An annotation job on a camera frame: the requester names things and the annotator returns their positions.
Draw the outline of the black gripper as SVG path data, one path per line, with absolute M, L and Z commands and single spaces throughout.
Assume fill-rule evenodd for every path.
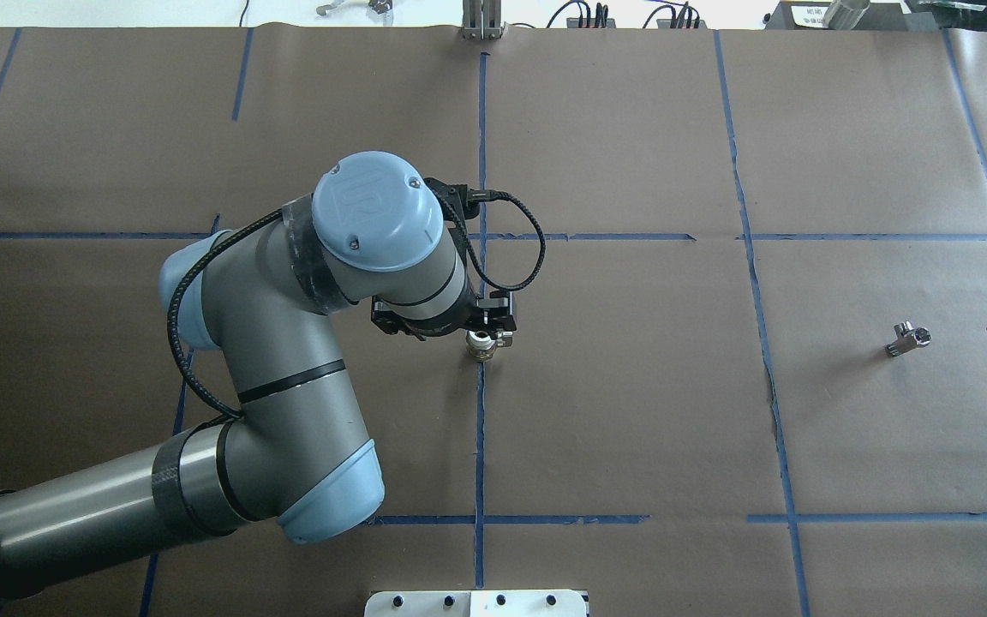
M 388 303 L 373 297 L 371 321 L 388 335 L 403 333 L 419 340 L 457 331 L 486 333 L 490 338 L 517 331 L 516 304 L 509 291 L 494 291 L 488 297 L 465 292 L 446 312 L 422 320 L 406 319 L 392 311 Z

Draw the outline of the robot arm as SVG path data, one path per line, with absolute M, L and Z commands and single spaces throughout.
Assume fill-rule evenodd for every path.
M 352 153 L 309 195 L 171 255 L 160 289 L 183 383 L 217 418 L 160 445 L 0 491 L 0 605 L 48 586 L 275 519 L 290 542 L 352 530 L 385 496 L 332 316 L 418 339 L 516 331 L 467 219 L 508 192 Z

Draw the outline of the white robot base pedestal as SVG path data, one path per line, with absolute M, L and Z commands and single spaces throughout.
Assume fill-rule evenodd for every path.
M 571 589 L 392 590 L 371 595 L 364 616 L 590 616 Z

